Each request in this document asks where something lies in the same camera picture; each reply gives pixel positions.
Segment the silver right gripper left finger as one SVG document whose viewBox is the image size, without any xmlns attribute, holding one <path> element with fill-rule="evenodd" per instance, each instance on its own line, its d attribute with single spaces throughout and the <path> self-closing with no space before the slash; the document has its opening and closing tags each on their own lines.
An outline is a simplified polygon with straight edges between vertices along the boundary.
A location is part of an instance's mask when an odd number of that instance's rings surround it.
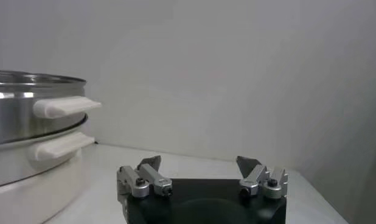
<svg viewBox="0 0 376 224">
<path fill-rule="evenodd" d="M 172 180 L 162 176 L 158 170 L 161 156 L 144 158 L 136 168 L 121 166 L 117 171 L 117 194 L 145 198 L 150 195 L 150 188 L 156 195 L 170 197 L 173 194 Z"/>
</svg>

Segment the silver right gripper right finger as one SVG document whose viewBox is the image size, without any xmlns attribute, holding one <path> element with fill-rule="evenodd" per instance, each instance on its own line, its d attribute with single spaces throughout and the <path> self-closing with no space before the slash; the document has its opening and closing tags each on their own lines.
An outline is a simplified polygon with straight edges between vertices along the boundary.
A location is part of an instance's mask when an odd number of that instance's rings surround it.
<svg viewBox="0 0 376 224">
<path fill-rule="evenodd" d="M 239 181 L 241 197 L 262 194 L 270 200 L 278 200 L 287 196 L 288 174 L 285 169 L 275 167 L 269 170 L 257 159 L 244 156 L 238 156 L 236 162 L 243 177 Z"/>
</svg>

